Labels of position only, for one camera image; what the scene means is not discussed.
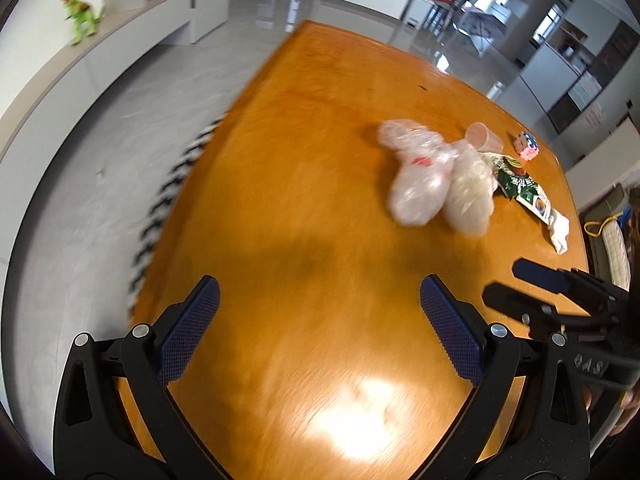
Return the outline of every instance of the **green snack wrapper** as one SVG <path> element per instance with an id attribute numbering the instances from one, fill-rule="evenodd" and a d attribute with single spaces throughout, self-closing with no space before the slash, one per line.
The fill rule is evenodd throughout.
<path id="1" fill-rule="evenodd" d="M 484 161 L 493 168 L 498 187 L 507 198 L 515 198 L 545 224 L 549 224 L 551 202 L 540 184 L 529 176 L 519 161 L 497 153 L 485 153 Z"/>

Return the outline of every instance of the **wood grain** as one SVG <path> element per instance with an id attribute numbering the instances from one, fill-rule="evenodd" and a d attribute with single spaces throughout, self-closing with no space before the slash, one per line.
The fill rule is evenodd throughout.
<path id="1" fill-rule="evenodd" d="M 481 238 L 453 232 L 441 215 L 423 228 L 395 224 L 385 202 L 398 163 L 376 139 L 393 118 L 447 141 L 482 121 L 510 155 L 510 137 L 524 129 L 420 59 L 305 22 L 244 90 L 167 221 L 134 322 L 153 322 L 203 274 L 219 280 L 222 306 L 170 389 L 236 480 L 408 478 L 470 391 L 420 309 L 420 280 L 437 273 L 487 321 L 525 335 L 483 306 L 483 287 L 501 280 L 554 301 L 514 279 L 512 263 L 587 268 L 568 186 L 545 146 L 526 168 L 571 222 L 564 255 L 501 196 Z M 521 387 L 485 456 L 498 449 Z"/>

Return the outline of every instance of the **red label on plastic bag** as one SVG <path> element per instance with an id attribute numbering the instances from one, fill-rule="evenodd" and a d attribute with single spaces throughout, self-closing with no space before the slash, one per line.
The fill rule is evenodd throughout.
<path id="1" fill-rule="evenodd" d="M 433 164 L 433 160 L 431 159 L 430 156 L 419 156 L 418 158 L 414 158 L 414 160 L 412 160 L 411 163 L 415 164 L 416 166 L 429 167 Z"/>

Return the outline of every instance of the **yellow strap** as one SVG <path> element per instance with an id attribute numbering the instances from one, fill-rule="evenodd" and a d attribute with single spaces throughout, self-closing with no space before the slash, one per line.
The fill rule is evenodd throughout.
<path id="1" fill-rule="evenodd" d="M 604 222 L 587 222 L 587 223 L 584 225 L 584 232 L 585 232 L 585 233 L 587 233 L 589 236 L 593 236 L 594 238 L 597 238 L 598 236 L 600 236 L 600 235 L 602 234 L 602 230 L 604 229 L 604 226 L 605 226 L 605 225 L 607 225 L 607 224 L 608 224 L 609 222 L 611 222 L 612 220 L 615 220 L 615 219 L 616 219 L 616 218 L 618 218 L 619 216 L 622 216 L 622 214 L 623 214 L 623 213 L 622 213 L 622 212 L 620 212 L 620 213 L 618 213 L 618 214 L 616 214 L 616 215 L 610 216 L 610 217 L 609 217 L 609 218 L 607 218 Z M 600 226 L 600 228 L 598 229 L 598 232 L 597 232 L 597 233 L 592 233 L 591 231 L 589 231 L 589 230 L 587 229 L 587 227 L 590 227 L 590 226 L 592 226 L 592 225 Z"/>

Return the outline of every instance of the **white tissue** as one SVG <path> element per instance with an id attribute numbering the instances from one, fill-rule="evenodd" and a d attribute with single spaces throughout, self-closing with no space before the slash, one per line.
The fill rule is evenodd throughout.
<path id="1" fill-rule="evenodd" d="M 569 235 L 569 220 L 553 208 L 551 215 L 549 215 L 549 231 L 551 243 L 556 248 L 556 252 L 558 254 L 565 253 L 567 250 L 566 238 Z"/>

